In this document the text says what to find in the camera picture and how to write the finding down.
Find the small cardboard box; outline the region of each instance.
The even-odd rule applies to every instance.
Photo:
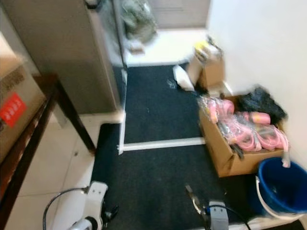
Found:
[[[227,98],[234,101],[236,97]],[[244,159],[232,151],[218,126],[213,124],[200,110],[201,129],[219,177],[256,173],[259,163],[271,157],[281,157],[282,149],[273,151],[262,149],[257,152],[244,152]]]
[[[0,57],[0,163],[45,96],[16,56]]]
[[[205,63],[198,84],[207,89],[210,86],[219,84],[224,80],[224,59],[209,60]]]
[[[188,76],[194,86],[196,85],[197,81],[200,78],[202,69],[203,69],[203,63],[201,63],[201,61],[197,58],[197,56],[194,55],[192,60],[189,62],[187,68]]]

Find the black cable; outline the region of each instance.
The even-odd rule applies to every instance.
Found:
[[[237,213],[236,211],[234,211],[233,209],[229,208],[229,207],[226,207],[226,206],[223,206],[223,205],[209,205],[207,206],[206,208],[211,208],[211,207],[221,207],[221,208],[225,208],[226,210],[229,210],[231,211],[232,213],[236,214],[236,216],[238,216],[242,221],[243,223],[246,225],[247,229],[248,230],[251,230],[250,226],[248,225],[247,221],[239,214]]]
[[[47,212],[48,212],[48,209],[50,207],[50,205],[52,204],[53,201],[55,201],[59,196],[65,194],[65,193],[68,193],[68,192],[71,192],[71,191],[76,191],[76,190],[82,190],[84,191],[85,193],[87,193],[88,191],[88,188],[89,186],[87,187],[83,187],[83,188],[70,188],[70,189],[66,189],[62,192],[59,192],[55,197],[53,197],[49,203],[47,204],[46,208],[45,208],[45,211],[44,211],[44,215],[43,215],[43,230],[46,230],[46,215],[47,215]]]

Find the white floor strip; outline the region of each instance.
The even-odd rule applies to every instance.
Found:
[[[120,124],[119,146],[118,146],[119,155],[124,152],[125,128],[126,128],[126,112],[124,114],[124,120]]]
[[[230,88],[230,85],[226,81],[223,81],[223,84],[224,84],[225,88],[228,90],[228,92],[230,93],[230,95],[234,95],[234,92]]]
[[[128,63],[128,67],[142,67],[142,66],[172,66],[180,65],[190,61],[190,56],[186,56],[182,59],[177,59],[173,61],[155,61],[155,62],[140,62],[140,63]]]
[[[185,138],[185,139],[159,140],[159,141],[124,144],[122,150],[123,151],[149,150],[149,149],[160,149],[160,148],[180,147],[180,146],[189,146],[189,145],[203,145],[203,144],[205,144],[204,138]]]

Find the blue bucket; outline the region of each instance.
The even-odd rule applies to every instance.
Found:
[[[307,172],[299,165],[284,168],[281,158],[269,158],[260,163],[258,177],[260,193],[251,201],[256,212],[268,212],[266,204],[277,215],[307,213]]]

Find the metal bracket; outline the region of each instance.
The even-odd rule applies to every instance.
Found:
[[[224,202],[210,201],[209,206],[211,205],[222,205],[225,206]],[[211,207],[210,208],[211,216],[211,230],[228,230],[228,214],[226,208],[222,207]]]

